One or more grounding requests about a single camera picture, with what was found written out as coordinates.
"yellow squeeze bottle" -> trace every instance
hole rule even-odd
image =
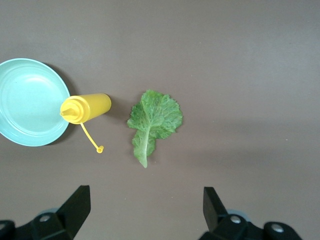
[[[100,154],[104,146],[98,146],[89,135],[84,123],[108,112],[111,108],[111,99],[105,93],[70,96],[60,107],[60,115],[71,124],[80,124],[84,133]]]

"bottle nozzle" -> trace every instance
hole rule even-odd
[[[60,112],[60,116],[73,116],[73,115],[75,115],[75,110],[73,110],[72,108],[68,108]]]

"plastic plate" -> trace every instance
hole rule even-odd
[[[60,106],[70,96],[60,76],[32,59],[0,64],[0,133],[24,146],[43,146],[58,139],[68,122]]]

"plate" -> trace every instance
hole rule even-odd
[[[60,106],[70,96],[61,77],[27,58],[0,64],[0,133],[24,146],[52,143],[67,129]]]

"green leaf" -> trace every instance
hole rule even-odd
[[[179,104],[169,95],[154,90],[142,94],[127,121],[129,128],[137,129],[132,140],[134,156],[146,168],[147,157],[156,148],[156,139],[166,139],[182,124]]]

